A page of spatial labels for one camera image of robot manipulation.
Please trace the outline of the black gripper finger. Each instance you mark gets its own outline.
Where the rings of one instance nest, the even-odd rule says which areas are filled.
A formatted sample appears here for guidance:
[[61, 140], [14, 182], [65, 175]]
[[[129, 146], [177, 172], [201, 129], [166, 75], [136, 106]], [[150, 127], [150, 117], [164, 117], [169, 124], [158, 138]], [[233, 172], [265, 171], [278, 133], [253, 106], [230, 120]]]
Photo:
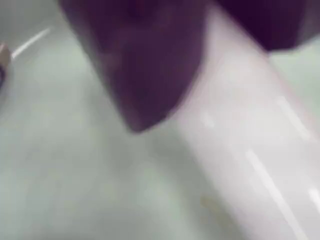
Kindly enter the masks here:
[[318, 0], [218, 0], [265, 50], [295, 48], [320, 33]]
[[168, 117], [203, 56], [204, 0], [61, 0], [59, 6], [127, 127]]

